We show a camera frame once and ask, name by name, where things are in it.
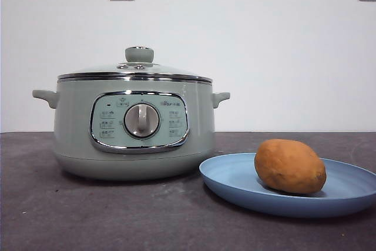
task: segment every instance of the pot base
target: pot base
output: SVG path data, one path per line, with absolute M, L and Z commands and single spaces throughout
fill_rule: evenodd
M 148 160 L 90 160 L 55 154 L 67 172 L 91 179 L 149 180 L 185 173 L 211 156 L 212 150 L 172 158 Z

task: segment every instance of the potato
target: potato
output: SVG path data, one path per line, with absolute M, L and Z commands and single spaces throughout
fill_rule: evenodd
M 264 141 L 254 167 L 267 186 L 290 193 L 318 192 L 327 179 L 324 162 L 312 148 L 295 140 Z

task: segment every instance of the control panel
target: control panel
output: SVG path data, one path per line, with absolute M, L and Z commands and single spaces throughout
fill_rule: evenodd
M 188 132 L 186 105 L 174 93 L 104 93 L 93 105 L 90 133 L 103 151 L 165 151 L 183 144 Z

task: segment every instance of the dark stone surface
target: dark stone surface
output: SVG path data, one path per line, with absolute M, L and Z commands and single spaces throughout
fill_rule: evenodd
M 216 155 L 295 139 L 320 157 L 376 172 L 376 133 L 216 133 Z M 2 250 L 374 250 L 376 205 L 332 219 L 290 219 L 222 200 L 198 170 L 147 182 L 65 173 L 52 133 L 1 135 Z

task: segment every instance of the plate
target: plate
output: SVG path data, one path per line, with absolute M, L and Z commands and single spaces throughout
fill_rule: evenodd
M 287 217 L 349 215 L 376 202 L 376 174 L 347 163 L 322 159 L 327 172 L 323 189 L 292 195 L 268 188 L 254 168 L 255 153 L 221 155 L 205 160 L 205 184 L 221 198 L 244 208 Z

